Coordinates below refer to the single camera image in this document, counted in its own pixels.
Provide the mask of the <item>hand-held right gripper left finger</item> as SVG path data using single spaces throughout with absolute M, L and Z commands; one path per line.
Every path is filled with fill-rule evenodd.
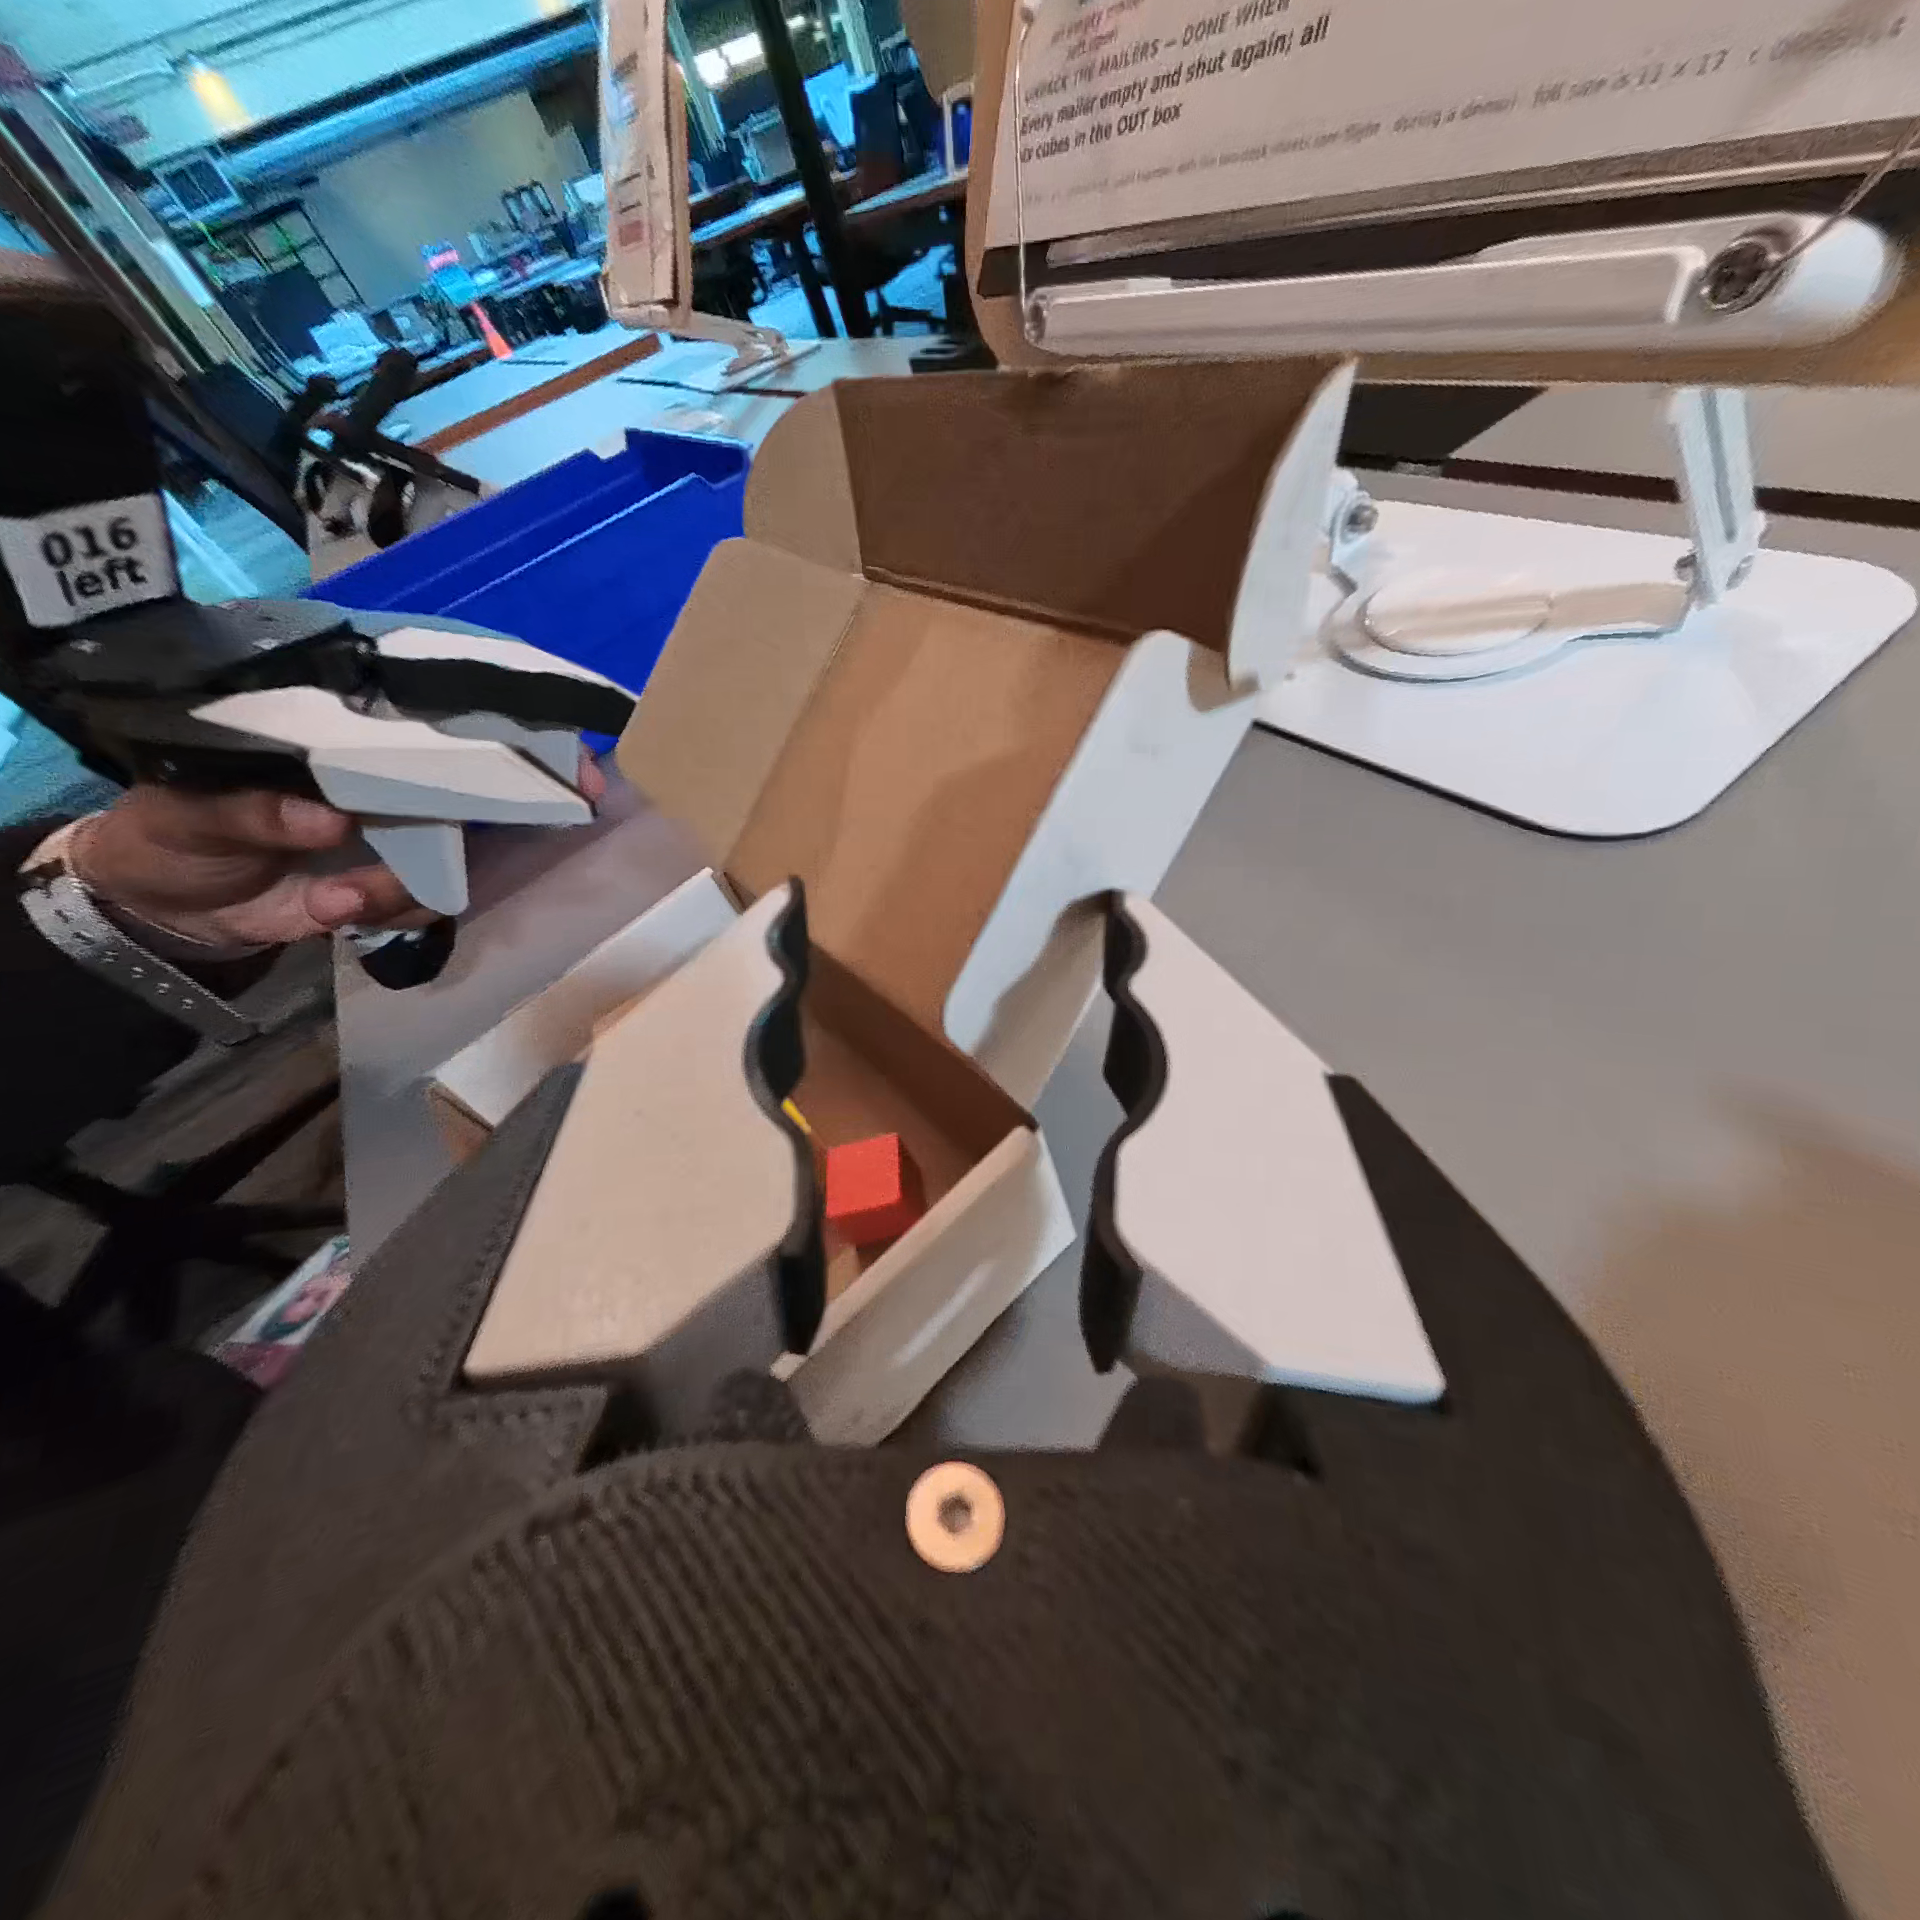
M 470 1382 L 709 1388 L 827 1312 L 806 1070 L 806 886 L 785 879 L 596 1038 L 462 1361 Z

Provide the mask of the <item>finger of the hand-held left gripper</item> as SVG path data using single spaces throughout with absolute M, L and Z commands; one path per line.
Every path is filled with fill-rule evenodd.
M 636 709 L 626 685 L 513 637 L 398 628 L 369 644 L 376 688 L 416 720 L 488 714 L 529 731 L 616 736 Z
M 349 814 L 408 895 L 438 917 L 467 910 L 467 825 L 583 827 L 579 739 L 560 731 L 531 749 L 529 731 L 488 721 L 480 736 L 351 709 L 316 685 L 233 692 L 197 720 L 300 754 L 323 801 Z

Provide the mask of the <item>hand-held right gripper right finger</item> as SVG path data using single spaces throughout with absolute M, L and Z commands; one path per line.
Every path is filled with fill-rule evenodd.
M 1080 1330 L 1096 1371 L 1182 1371 L 1408 1408 L 1446 1379 L 1332 1068 L 1153 902 L 1108 898 Z

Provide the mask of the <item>blue plastic bin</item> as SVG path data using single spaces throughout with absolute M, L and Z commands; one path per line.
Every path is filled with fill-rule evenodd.
M 499 630 L 640 693 L 709 554 L 744 530 L 749 446 L 629 429 L 304 588 Z

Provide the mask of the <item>red cube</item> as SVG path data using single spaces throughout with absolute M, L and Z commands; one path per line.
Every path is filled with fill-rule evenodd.
M 827 1227 L 850 1248 L 890 1244 L 924 1215 L 922 1171 L 900 1135 L 827 1148 Z

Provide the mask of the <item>white cardboard box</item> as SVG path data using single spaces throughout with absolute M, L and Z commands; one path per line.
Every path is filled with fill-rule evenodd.
M 1159 886 L 1304 646 L 1352 374 L 853 378 L 753 460 L 744 534 L 709 556 L 616 767 L 699 841 L 733 917 L 806 886 L 792 1099 L 823 1219 L 827 1148 L 900 1135 L 922 1171 L 897 1241 L 824 1219 L 824 1319 L 770 1367 L 829 1443 L 897 1429 L 1073 1236 L 1033 1103 L 1099 988 L 1105 895 Z M 564 1043 L 557 1129 L 659 981 Z M 462 1361 L 467 1388 L 605 1386 L 659 1435 L 717 1386 L 481 1386 Z

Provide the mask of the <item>person's left forearm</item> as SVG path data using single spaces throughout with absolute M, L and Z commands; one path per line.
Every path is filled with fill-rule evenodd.
M 206 1041 L 85 974 L 27 920 L 22 870 L 63 866 L 78 818 L 27 818 L 2 830 L 2 1180 L 52 1164 L 78 1132 L 125 1117 L 150 1083 Z M 242 1010 L 282 958 L 213 949 L 102 912 L 135 944 L 197 977 Z

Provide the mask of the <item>grey desk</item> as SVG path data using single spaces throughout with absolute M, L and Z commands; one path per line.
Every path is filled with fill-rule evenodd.
M 1657 418 L 1359 388 L 1386 497 L 1676 529 Z M 1917 583 L 1917 397 L 1763 393 L 1781 548 Z M 349 1224 L 445 1172 L 426 1076 L 698 859 L 636 807 L 473 855 L 441 984 L 337 962 Z M 1689 827 L 1578 844 L 1254 733 L 1164 912 L 1352 1072 L 1666 1447 L 1859 1916 L 1917 1913 L 1917 630 Z

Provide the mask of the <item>person's left hand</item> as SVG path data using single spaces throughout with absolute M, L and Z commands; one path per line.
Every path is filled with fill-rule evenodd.
M 434 920 L 349 814 L 297 794 L 134 786 L 73 830 L 66 859 L 121 920 L 225 951 Z

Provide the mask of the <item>black office chair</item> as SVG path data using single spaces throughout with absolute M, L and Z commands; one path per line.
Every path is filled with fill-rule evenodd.
M 416 383 L 417 356 L 392 346 L 376 356 L 354 395 L 341 395 L 330 378 L 316 375 L 291 410 L 287 422 L 301 425 L 294 502 L 304 516 L 304 554 L 316 580 L 385 554 L 488 496 L 484 482 L 383 429 Z

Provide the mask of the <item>silver studded wristband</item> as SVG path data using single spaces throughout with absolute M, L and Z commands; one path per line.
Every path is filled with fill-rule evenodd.
M 70 868 L 26 868 L 20 902 L 37 933 L 66 960 L 200 1041 L 233 1045 L 260 1034 L 260 1020 L 118 930 Z

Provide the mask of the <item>printed card in clear sleeve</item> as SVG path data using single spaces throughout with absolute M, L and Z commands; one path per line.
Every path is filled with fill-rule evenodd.
M 262 1295 L 213 1342 L 211 1355 L 257 1388 L 276 1386 L 297 1367 L 326 1313 L 347 1298 L 351 1277 L 349 1236 L 330 1236 L 287 1281 Z

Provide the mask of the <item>black chair base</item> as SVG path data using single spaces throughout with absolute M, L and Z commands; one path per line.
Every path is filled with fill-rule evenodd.
M 266 1236 L 344 1227 L 341 1200 L 255 1204 L 228 1198 L 309 1119 L 337 1107 L 337 1099 L 341 1081 L 323 1081 L 229 1144 L 189 1164 L 170 1164 L 145 1186 L 116 1186 L 73 1158 L 30 1175 L 27 1190 L 84 1211 L 102 1227 L 102 1241 L 70 1285 L 66 1306 L 78 1309 L 78 1295 L 105 1299 L 128 1295 L 152 1276 L 178 1273 L 179 1260 L 189 1258 L 262 1270 L 269 1260 Z

